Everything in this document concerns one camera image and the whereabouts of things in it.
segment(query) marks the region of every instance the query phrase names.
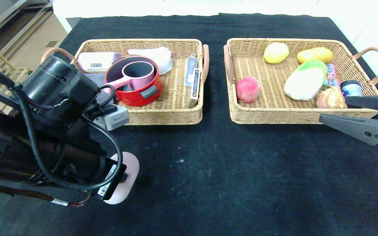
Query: yellow fruit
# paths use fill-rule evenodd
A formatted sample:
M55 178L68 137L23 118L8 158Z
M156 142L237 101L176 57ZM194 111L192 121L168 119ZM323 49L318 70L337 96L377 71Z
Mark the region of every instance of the yellow fruit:
M276 64L288 56L288 47L282 42L273 42L264 51L263 58L267 63Z
M301 64L312 59L321 60L324 63L329 63L333 59L333 53L327 48L317 47L301 51L297 54L297 60Z

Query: wicker basket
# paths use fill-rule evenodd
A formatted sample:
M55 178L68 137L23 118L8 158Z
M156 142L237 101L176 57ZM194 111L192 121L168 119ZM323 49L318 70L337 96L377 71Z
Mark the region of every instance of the wicker basket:
M193 125L202 120L202 105L204 100L204 82L209 69L208 45L201 45L197 39L92 39L81 44L75 58L81 52L119 52L126 55L127 49L145 49L167 47L174 52L173 68L162 75L161 95L152 103L133 107L119 102L129 112L127 125ZM184 85L186 58L195 53L198 58L198 68L202 70L202 80L199 89L198 104L187 108L189 104L190 87Z
M281 63L269 64L263 59L265 48L272 42L284 42L289 49L288 57ZM347 47L336 40L322 39L229 39L224 46L224 61L227 74L228 100L231 120L237 124L320 124L321 113L371 118L378 113L373 109L319 109L316 98L309 101L293 100L284 93L284 84L300 65L298 52L314 47L326 47L333 52L333 63L340 82L359 81L364 95L378 95L374 84L378 76L370 81L357 58L368 48L352 55ZM237 99L236 87L243 76L254 76L261 83L261 93L253 103Z

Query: mango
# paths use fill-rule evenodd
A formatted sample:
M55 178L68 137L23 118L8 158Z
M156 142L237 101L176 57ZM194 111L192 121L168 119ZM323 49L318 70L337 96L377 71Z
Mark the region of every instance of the mango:
M333 59L333 53L330 49L317 47L301 51L297 54L297 60L303 64L308 60L321 60L324 63L329 63Z

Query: barcode label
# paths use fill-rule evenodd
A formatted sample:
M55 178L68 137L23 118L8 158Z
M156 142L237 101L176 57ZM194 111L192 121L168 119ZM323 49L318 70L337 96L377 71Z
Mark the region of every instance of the barcode label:
M106 176L105 179L109 178L109 177L113 174L113 172L115 171L115 169L116 169L116 165L113 165L113 166L111 167L111 170L109 171L109 173L108 173L108 175ZM105 195L106 191L108 190L109 186L110 186L110 183L104 185L103 187L101 187L101 188L99 189L99 191L97 192L97 194L99 194L100 196L103 197L103 196Z
M62 201L62 200L59 200L59 199L56 199L56 198L54 198L53 201L51 201L51 203L55 203L55 204L63 205L63 206L68 206L68 202L65 202L65 201Z

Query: red pot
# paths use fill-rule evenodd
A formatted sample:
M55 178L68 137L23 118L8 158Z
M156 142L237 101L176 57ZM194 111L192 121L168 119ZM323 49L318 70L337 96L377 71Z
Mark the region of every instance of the red pot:
M116 89L115 93L117 98L125 105L136 107L145 106L156 100L160 95L162 89L158 66L150 58L136 56L127 57L116 61L106 72L105 82L109 83L122 78L122 68L134 61L146 61L148 63L151 63L154 66L155 74L153 80L145 87L137 90L131 90L131 87L129 85L122 86Z

